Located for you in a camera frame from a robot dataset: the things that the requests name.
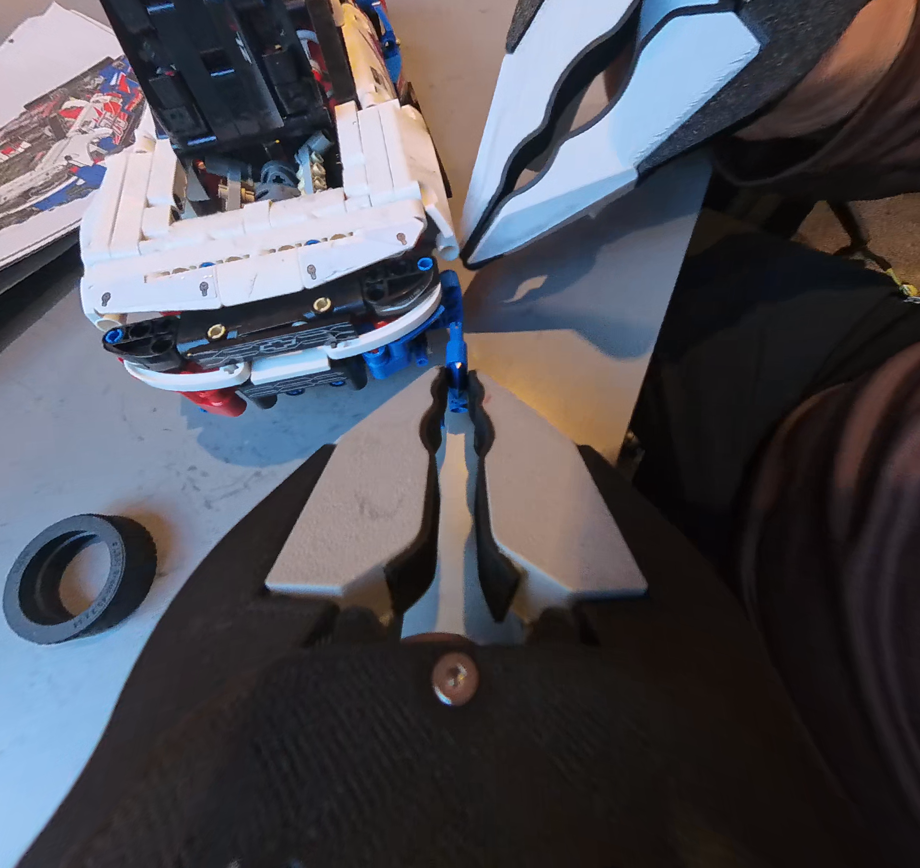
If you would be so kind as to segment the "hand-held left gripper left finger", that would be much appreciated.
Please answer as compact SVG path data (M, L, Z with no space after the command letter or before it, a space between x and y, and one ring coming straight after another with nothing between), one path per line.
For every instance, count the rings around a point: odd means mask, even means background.
M274 594L401 617L434 578L447 380L420 378L339 438L267 575Z

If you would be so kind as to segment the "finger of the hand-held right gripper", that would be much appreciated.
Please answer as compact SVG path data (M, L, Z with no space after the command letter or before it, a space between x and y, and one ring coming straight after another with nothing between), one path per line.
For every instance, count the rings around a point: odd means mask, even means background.
M460 257L479 266L522 246L499 242L515 185L569 129L581 97L615 56L639 0L517 0L462 214Z
M525 243L503 255L627 194L761 49L726 0L639 0L569 129L519 177L497 240Z

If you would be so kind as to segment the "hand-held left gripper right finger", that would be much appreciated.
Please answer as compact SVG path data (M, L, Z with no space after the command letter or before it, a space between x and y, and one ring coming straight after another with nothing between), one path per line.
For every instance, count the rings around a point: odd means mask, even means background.
M511 391L472 371L477 573L494 621L648 591L579 448Z

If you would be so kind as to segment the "blue brick beam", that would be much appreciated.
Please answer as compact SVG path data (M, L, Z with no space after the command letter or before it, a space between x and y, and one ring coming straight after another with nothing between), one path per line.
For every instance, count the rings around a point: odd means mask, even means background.
M447 408L454 414L468 412L468 359L462 320L447 326L448 339L444 352L444 372L447 379Z

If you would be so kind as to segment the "toy brick race car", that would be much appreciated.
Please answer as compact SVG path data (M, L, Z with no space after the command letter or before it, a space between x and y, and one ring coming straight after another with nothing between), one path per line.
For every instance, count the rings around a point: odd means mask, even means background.
M79 233L133 379L239 416L461 333L450 186L385 0L99 0L145 111Z

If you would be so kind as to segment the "person's right forearm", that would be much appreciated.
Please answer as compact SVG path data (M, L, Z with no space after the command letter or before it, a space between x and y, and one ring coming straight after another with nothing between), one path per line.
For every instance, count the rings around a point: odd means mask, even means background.
M808 137L722 138L714 159L731 184L814 202L917 193L918 85L882 87L841 125Z

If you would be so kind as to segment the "person's left forearm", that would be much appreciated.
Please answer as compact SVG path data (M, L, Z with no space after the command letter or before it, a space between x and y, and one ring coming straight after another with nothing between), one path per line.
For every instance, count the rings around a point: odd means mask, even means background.
M878 854L918 866L919 350L776 428L738 540L744 606Z

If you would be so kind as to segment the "grey desk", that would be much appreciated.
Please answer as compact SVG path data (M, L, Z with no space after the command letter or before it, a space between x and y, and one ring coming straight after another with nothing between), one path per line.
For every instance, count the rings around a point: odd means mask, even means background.
M386 1L458 224L516 0ZM616 461L709 175L696 152L475 273L449 263L474 285L472 368ZM443 360L434 333L426 368L222 418L132 379L102 351L75 282L63 289L4 332L2 579L40 530L92 512L142 522L162 566L140 609L102 635L40 646L2 621L2 866L19 862L63 804L205 555L316 449Z

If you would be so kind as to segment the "person's right hand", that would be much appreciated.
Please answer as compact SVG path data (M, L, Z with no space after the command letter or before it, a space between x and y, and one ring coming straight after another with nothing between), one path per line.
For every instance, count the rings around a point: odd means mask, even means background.
M871 0L816 66L769 112L736 136L799 138L853 115L903 50L918 0Z

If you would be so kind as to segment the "person's legs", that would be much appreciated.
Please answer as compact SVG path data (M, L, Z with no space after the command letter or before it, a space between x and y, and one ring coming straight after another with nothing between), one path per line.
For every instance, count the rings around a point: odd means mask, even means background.
M755 468L809 397L918 343L918 301L890 276L774 234L689 255L630 422L633 482L719 572Z

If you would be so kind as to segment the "open instruction booklet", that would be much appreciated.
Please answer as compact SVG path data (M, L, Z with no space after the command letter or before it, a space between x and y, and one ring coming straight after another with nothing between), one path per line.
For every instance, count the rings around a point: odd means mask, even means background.
M1 266L78 228L109 157L152 129L108 26L51 4L1 47Z

